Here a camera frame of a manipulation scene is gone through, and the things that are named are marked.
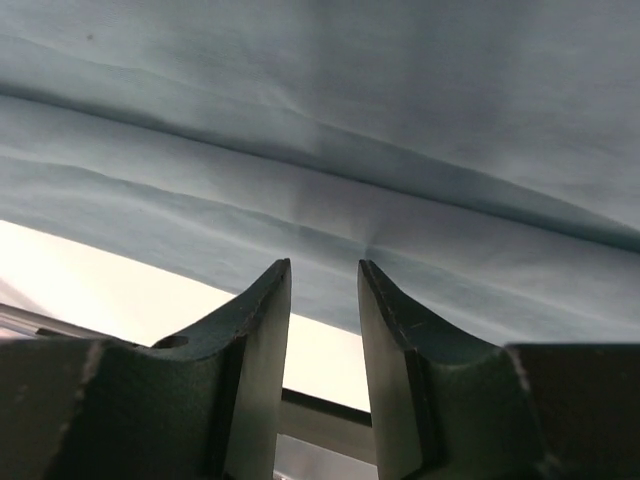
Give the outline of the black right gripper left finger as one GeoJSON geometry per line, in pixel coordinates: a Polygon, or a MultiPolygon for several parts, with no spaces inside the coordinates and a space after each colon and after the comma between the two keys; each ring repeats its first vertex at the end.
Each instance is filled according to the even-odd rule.
{"type": "Polygon", "coordinates": [[[5,479],[269,479],[291,265],[151,347],[49,337],[1,345],[5,479]]]}

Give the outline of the grey polo shirt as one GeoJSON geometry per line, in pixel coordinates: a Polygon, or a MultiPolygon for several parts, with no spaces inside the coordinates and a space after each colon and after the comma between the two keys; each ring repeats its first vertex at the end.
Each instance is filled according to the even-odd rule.
{"type": "Polygon", "coordinates": [[[639,338],[635,1],[5,1],[1,216],[359,328],[639,338]]]}

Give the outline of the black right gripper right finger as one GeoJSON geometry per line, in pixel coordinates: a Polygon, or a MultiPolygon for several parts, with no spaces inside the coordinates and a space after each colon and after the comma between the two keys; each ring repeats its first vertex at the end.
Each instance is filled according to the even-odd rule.
{"type": "Polygon", "coordinates": [[[361,261],[358,301],[382,479],[635,479],[635,344],[496,346],[361,261]]]}

